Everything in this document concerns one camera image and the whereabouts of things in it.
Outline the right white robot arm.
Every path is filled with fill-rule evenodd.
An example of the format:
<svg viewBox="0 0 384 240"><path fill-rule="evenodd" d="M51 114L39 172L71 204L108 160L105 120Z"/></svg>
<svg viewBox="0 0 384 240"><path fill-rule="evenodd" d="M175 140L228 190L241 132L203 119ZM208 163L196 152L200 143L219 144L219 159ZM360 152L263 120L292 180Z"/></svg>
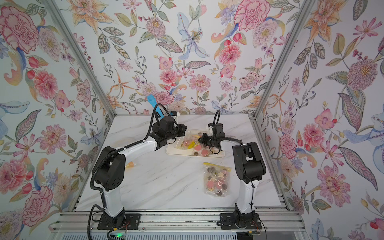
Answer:
<svg viewBox="0 0 384 240"><path fill-rule="evenodd" d="M255 142L244 144L241 140L227 137L220 123L208 124L208 132L199 138L199 143L220 152L232 152L237 177L241 181L239 198L235 203L233 216L235 224L245 228L257 220L254 211L256 188L267 172L260 149Z"/></svg>

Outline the ziploc bag yellow duck print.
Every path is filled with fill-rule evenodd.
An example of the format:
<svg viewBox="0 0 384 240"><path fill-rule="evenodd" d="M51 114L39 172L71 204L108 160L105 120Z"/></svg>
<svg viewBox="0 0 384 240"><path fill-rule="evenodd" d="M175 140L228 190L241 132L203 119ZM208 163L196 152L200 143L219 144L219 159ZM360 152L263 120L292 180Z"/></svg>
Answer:
<svg viewBox="0 0 384 240"><path fill-rule="evenodd" d="M134 163L134 162L129 162L129 163L125 166L126 169L130 169L130 168L134 168L134 167L135 167L135 163Z"/></svg>

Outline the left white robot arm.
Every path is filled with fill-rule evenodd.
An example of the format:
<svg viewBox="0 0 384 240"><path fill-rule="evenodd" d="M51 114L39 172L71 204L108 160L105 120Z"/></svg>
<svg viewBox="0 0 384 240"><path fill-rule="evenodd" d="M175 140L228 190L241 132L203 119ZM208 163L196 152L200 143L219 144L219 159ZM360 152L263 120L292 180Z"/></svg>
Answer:
<svg viewBox="0 0 384 240"><path fill-rule="evenodd" d="M116 218L125 213L121 200L120 185L124 180L126 160L135 160L147 153L164 147L169 140L184 137L188 127L179 124L174 117L165 116L151 122L144 139L119 149L105 147L92 170L90 188L99 192L104 213Z"/></svg>

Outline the ziploc bag of cookies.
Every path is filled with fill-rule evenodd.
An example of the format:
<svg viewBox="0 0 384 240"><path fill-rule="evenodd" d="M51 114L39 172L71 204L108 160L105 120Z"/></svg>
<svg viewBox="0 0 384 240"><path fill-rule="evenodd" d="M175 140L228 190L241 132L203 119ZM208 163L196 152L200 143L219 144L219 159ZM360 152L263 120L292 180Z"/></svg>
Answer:
<svg viewBox="0 0 384 240"><path fill-rule="evenodd" d="M199 134L189 134L180 139L178 139L176 144L176 149L178 150L195 150L200 151L203 149L202 145L199 142L199 138L202 136L202 133Z"/></svg>
<svg viewBox="0 0 384 240"><path fill-rule="evenodd" d="M223 198L228 194L230 173L232 168L215 165L211 163L203 163L204 170L204 187L208 195Z"/></svg>

